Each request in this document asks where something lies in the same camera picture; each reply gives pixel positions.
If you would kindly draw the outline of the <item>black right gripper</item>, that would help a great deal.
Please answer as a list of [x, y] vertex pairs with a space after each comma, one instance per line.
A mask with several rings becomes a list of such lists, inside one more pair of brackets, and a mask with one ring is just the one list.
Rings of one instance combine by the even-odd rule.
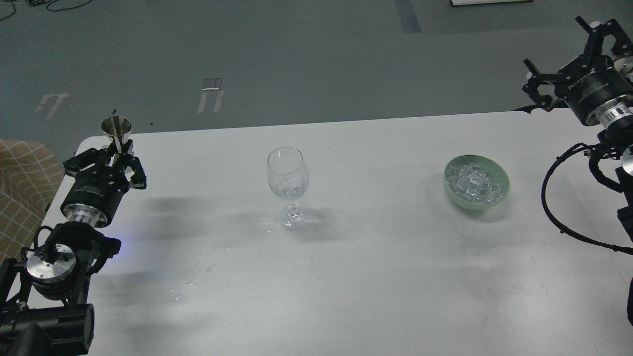
[[[581, 56], [556, 74], [543, 74], [525, 58], [529, 72], [522, 90], [538, 109], [569, 107], [583, 126], [624, 127], [632, 117], [632, 85], [615, 70], [613, 60], [602, 55], [602, 50], [604, 38], [612, 36], [611, 54], [615, 59], [630, 58], [632, 41], [615, 19], [595, 26], [581, 16], [575, 20], [588, 33]], [[542, 94], [541, 86], [556, 86], [556, 94]]]

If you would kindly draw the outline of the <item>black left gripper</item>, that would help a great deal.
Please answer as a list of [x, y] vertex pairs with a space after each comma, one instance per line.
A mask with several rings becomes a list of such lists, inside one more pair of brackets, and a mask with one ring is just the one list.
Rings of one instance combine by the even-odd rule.
[[[118, 153], [117, 167], [106, 166], [113, 156], [113, 149], [90, 148], [62, 165], [66, 176], [75, 178], [70, 191], [61, 204], [62, 214], [74, 221], [78, 212], [93, 216], [93, 226], [109, 226], [121, 200], [129, 189], [147, 189], [147, 178], [139, 157], [133, 154], [133, 140], [127, 140]], [[125, 172], [133, 175], [127, 178]]]

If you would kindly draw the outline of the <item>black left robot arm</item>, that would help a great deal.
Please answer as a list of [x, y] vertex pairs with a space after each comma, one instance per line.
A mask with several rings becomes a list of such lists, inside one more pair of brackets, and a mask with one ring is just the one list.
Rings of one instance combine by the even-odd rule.
[[113, 139], [63, 164], [74, 183], [61, 213], [66, 221], [39, 232], [22, 260], [1, 264], [1, 354], [3, 356], [83, 356], [93, 341], [95, 311], [88, 302], [90, 280], [120, 252], [121, 241], [106, 237], [123, 196], [146, 189], [133, 140]]

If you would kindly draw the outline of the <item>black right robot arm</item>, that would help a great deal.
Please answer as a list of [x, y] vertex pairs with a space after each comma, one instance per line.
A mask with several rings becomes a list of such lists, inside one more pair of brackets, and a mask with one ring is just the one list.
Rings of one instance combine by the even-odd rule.
[[632, 41], [615, 19], [588, 23], [577, 16], [576, 22], [588, 35], [583, 52], [552, 74], [541, 72], [524, 59], [528, 74], [522, 90], [534, 102], [534, 108], [552, 111], [567, 106], [581, 125], [601, 126], [602, 131], [596, 144], [574, 144], [554, 160], [541, 184], [541, 207], [561, 234], [631, 255], [630, 247], [610, 245], [572, 230], [554, 216], [547, 204], [547, 186], [556, 169], [568, 158], [583, 153], [596, 182], [624, 197], [626, 205], [617, 210], [617, 219], [627, 235], [632, 235]]

